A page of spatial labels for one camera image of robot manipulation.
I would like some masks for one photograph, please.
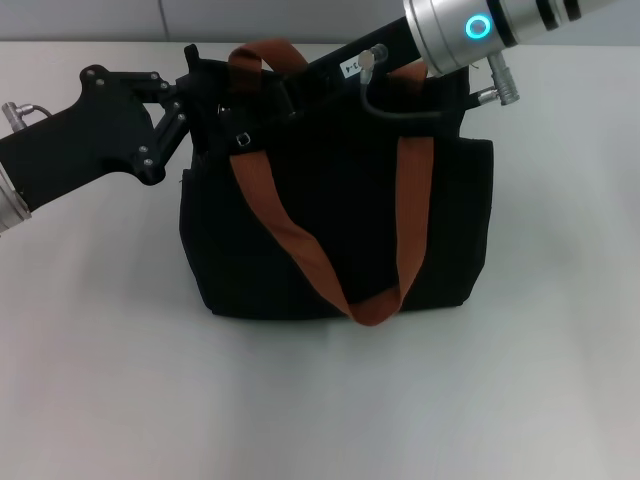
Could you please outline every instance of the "gray wall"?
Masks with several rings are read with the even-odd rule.
[[[402,0],[162,1],[166,25],[158,0],[0,0],[0,39],[345,42],[403,15]],[[540,43],[640,45],[639,22],[640,0],[619,0]]]

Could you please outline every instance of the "glowing blue led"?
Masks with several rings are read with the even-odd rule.
[[[482,25],[481,30],[477,30],[479,24]],[[491,20],[486,15],[475,15],[467,22],[467,36],[473,40],[480,40],[491,33]]]

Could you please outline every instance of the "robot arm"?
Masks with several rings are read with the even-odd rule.
[[[404,0],[406,17],[276,82],[257,105],[220,108],[220,117],[229,142],[242,151],[253,147],[254,130],[278,128],[306,110],[339,100],[361,83],[366,86],[374,67],[376,73],[388,73],[421,57],[436,76],[487,58],[495,86],[478,92],[468,108],[498,98],[508,105],[519,95],[501,54],[504,49],[613,1]],[[145,185],[164,179],[164,166],[189,131],[183,92],[155,72],[115,73],[100,66],[83,70],[80,81],[82,94],[75,105],[33,126],[22,120],[33,106],[3,107],[16,133],[0,140],[0,233],[107,173],[130,173]],[[144,103],[159,103],[165,110],[155,128]],[[265,106],[270,116],[252,115]],[[259,120],[252,125],[247,122],[252,118]]]

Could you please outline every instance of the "label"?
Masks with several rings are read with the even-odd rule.
[[[353,58],[350,58],[346,62],[342,62],[340,64],[340,68],[342,69],[342,74],[344,78],[353,77],[354,75],[358,75],[362,71],[362,67],[358,65],[358,57],[360,55],[356,55]]]

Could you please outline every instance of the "orange strap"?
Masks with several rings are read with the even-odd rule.
[[[259,88],[263,58],[274,70],[282,71],[279,67],[285,67],[284,64],[287,73],[304,70],[306,61],[297,51],[292,55],[291,49],[293,46],[288,42],[271,40],[249,44],[236,50],[229,58],[231,71],[235,72],[232,81],[238,80],[235,86],[239,90],[256,85]],[[266,152],[232,156],[231,166],[249,208],[280,246],[291,255],[316,291],[356,322],[374,326],[400,310],[424,261],[433,152],[432,138],[401,138],[398,141],[396,263],[399,284],[369,300],[351,305],[318,241],[289,218],[278,196]]]

